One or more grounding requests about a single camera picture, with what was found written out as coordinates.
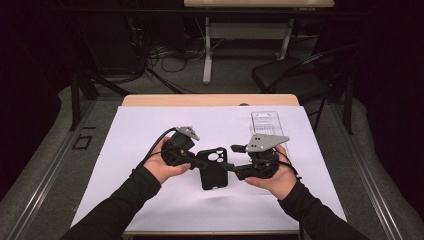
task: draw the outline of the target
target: wooden table edge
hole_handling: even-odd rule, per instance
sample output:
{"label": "wooden table edge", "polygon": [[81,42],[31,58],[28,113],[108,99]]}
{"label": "wooden table edge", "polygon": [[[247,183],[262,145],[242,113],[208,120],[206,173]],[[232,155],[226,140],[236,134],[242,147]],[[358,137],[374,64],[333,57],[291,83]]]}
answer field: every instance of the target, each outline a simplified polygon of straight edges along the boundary
{"label": "wooden table edge", "polygon": [[133,94],[122,106],[299,106],[293,94]]}

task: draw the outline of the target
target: white table leg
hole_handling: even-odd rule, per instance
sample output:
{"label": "white table leg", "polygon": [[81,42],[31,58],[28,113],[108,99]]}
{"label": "white table leg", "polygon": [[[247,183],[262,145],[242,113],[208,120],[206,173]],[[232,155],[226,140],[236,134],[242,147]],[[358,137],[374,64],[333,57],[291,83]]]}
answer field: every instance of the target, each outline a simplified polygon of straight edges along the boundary
{"label": "white table leg", "polygon": [[286,56],[287,48],[289,46],[291,31],[293,29],[293,23],[294,23],[294,20],[290,19],[289,22],[287,23],[287,28],[284,29],[285,37],[284,37],[283,44],[281,46],[280,52],[277,53],[277,60],[284,59],[284,57]]}
{"label": "white table leg", "polygon": [[211,83],[212,73],[212,53],[211,53],[211,35],[209,17],[206,17],[205,23],[205,68],[203,70],[203,84]]}

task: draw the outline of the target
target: person's right hand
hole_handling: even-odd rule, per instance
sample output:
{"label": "person's right hand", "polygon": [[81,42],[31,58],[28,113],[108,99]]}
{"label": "person's right hand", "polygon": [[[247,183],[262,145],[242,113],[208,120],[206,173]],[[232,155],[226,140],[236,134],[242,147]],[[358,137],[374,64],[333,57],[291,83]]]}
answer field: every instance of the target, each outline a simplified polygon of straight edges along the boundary
{"label": "person's right hand", "polygon": [[[286,150],[280,145],[275,146],[275,150],[287,155]],[[289,163],[289,161],[282,154],[278,155],[280,161]],[[274,174],[274,176],[272,176],[272,178],[261,179],[256,177],[249,177],[245,179],[245,182],[250,185],[267,189],[279,200],[283,200],[287,197],[296,184],[296,181],[297,179],[293,171],[284,165],[280,165],[278,171]]]}

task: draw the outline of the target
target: chair leg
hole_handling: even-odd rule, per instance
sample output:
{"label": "chair leg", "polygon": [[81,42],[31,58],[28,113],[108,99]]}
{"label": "chair leg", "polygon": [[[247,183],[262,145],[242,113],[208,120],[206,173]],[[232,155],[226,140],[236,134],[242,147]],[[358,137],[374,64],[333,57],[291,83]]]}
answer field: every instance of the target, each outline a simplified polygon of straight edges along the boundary
{"label": "chair leg", "polygon": [[314,132],[317,132],[319,119],[321,118],[322,110],[324,109],[324,104],[325,104],[326,99],[327,99],[326,97],[323,97],[322,100],[321,100],[321,104],[319,105],[317,118],[315,119],[314,127],[312,128],[314,130]]}

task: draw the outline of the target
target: person's left hand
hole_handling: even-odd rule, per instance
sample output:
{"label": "person's left hand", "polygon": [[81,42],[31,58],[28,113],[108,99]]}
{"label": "person's left hand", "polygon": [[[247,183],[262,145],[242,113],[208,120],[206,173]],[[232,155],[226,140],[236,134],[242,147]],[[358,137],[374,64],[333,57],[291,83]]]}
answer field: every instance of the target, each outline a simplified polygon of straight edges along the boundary
{"label": "person's left hand", "polygon": [[163,143],[168,141],[169,137],[164,137],[152,151],[152,156],[144,163],[144,167],[149,170],[153,176],[163,184],[168,178],[185,173],[190,168],[190,163],[178,166],[168,166],[160,155]]}

